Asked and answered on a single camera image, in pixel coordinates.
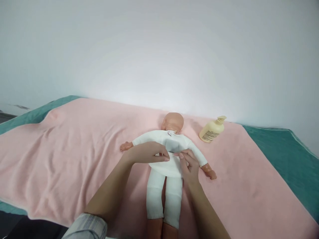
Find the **baby doll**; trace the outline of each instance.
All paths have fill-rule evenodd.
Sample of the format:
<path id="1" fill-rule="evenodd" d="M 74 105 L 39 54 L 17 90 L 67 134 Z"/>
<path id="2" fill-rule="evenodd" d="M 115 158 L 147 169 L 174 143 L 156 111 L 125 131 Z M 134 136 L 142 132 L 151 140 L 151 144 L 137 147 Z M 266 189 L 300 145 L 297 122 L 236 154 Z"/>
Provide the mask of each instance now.
<path id="1" fill-rule="evenodd" d="M 120 146 L 120 150 L 128 150 L 134 145 L 155 141 L 166 147 L 169 152 L 170 161 L 176 161 L 173 153 L 178 153 L 185 149 L 191 149 L 199 161 L 201 169 L 211 180 L 216 178 L 215 172 L 211 169 L 204 155 L 194 145 L 194 143 L 182 134 L 178 134 L 184 125 L 184 118 L 179 113 L 168 113 L 162 123 L 161 130 L 147 132 L 132 142 L 126 142 Z M 173 165 L 168 162 L 152 163 L 149 180 L 147 183 L 146 209 L 147 209 L 147 237 L 151 239 L 178 238 L 179 215 L 182 198 L 183 179 L 180 173 L 179 163 L 175 163 L 177 167 L 172 172 Z M 166 180 L 165 206 L 163 213 L 162 206 L 162 189 Z"/>

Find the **doll arm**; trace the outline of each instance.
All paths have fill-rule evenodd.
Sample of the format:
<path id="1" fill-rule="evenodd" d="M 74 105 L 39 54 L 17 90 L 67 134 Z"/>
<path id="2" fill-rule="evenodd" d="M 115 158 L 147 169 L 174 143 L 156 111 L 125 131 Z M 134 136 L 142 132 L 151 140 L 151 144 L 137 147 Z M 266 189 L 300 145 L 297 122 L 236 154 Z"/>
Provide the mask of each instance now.
<path id="1" fill-rule="evenodd" d="M 122 144 L 120 146 L 120 151 L 129 150 L 130 148 L 132 148 L 135 145 L 150 142 L 150 141 L 155 141 L 157 143 L 161 143 L 160 142 L 160 130 L 154 130 L 154 131 L 144 133 L 141 136 L 134 139 L 132 142 L 125 142 L 124 144 Z"/>
<path id="2" fill-rule="evenodd" d="M 206 158 L 204 157 L 202 152 L 195 146 L 195 144 L 193 142 L 190 142 L 188 148 L 193 151 L 194 155 L 196 156 L 199 162 L 200 168 L 204 171 L 206 176 L 210 177 L 211 180 L 216 179 L 216 173 L 212 170 Z"/>

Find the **bald doll head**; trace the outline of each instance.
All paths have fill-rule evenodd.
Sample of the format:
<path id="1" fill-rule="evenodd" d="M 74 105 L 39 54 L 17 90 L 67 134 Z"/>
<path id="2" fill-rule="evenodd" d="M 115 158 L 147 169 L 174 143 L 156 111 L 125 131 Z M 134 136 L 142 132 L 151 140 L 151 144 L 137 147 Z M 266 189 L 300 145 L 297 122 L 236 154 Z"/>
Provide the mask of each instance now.
<path id="1" fill-rule="evenodd" d="M 184 125 L 184 118 L 179 113 L 168 113 L 162 123 L 161 130 L 173 130 L 179 133 Z"/>

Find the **teal blanket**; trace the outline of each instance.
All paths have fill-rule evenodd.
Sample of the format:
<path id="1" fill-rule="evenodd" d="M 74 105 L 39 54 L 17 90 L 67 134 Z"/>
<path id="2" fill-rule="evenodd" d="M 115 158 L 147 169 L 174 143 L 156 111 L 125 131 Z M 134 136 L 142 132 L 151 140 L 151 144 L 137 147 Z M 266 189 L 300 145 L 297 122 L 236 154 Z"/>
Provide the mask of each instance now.
<path id="1" fill-rule="evenodd" d="M 68 96 L 0 124 L 0 134 L 27 123 L 40 123 L 47 113 L 78 99 Z M 288 129 L 256 128 L 243 125 L 269 162 L 279 172 L 300 202 L 319 223 L 319 160 Z M 0 201 L 0 210 L 26 215 L 27 212 Z"/>

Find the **white bodysuit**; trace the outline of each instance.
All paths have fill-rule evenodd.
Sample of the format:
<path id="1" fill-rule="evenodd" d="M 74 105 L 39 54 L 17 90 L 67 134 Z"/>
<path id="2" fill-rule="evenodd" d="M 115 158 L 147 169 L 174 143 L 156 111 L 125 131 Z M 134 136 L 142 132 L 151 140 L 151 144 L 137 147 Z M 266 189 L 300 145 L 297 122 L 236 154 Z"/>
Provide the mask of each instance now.
<path id="1" fill-rule="evenodd" d="M 199 161 L 199 165 L 202 167 L 207 164 L 207 160 L 200 150 L 194 145 L 194 143 L 182 134 L 175 134 L 173 130 L 154 130 L 147 132 L 132 141 L 133 145 L 138 145 L 141 143 L 155 141 L 166 147 L 166 150 L 169 152 L 170 158 L 172 160 L 173 154 L 178 153 L 185 149 L 191 149 L 196 158 Z M 167 170 L 165 169 L 165 163 L 152 163 L 150 177 L 147 183 L 147 193 L 146 193 L 146 209 L 147 209 L 147 218 L 148 219 L 157 219 L 163 218 L 164 222 L 175 227 L 179 228 L 179 215 L 182 199 L 182 187 L 183 179 L 180 175 L 180 165 L 176 165 L 176 169 Z M 162 206 L 162 189 L 166 180 L 166 200 L 165 200 L 165 209 L 163 214 Z"/>

